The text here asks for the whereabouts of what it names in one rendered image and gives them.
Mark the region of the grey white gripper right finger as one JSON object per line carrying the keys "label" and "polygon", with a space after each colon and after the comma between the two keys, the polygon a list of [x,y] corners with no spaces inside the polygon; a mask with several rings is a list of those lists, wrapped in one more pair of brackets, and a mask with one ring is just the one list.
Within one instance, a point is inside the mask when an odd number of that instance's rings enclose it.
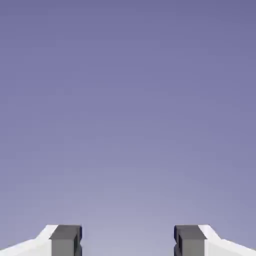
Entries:
{"label": "grey white gripper right finger", "polygon": [[256,249],[222,239],[209,224],[175,225],[173,237],[173,256],[256,256]]}

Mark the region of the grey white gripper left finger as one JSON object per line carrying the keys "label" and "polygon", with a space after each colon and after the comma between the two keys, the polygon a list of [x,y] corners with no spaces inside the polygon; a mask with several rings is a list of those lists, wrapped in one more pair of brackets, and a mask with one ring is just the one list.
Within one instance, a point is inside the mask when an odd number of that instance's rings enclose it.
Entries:
{"label": "grey white gripper left finger", "polygon": [[83,256],[81,225],[48,224],[33,239],[0,250],[0,256]]}

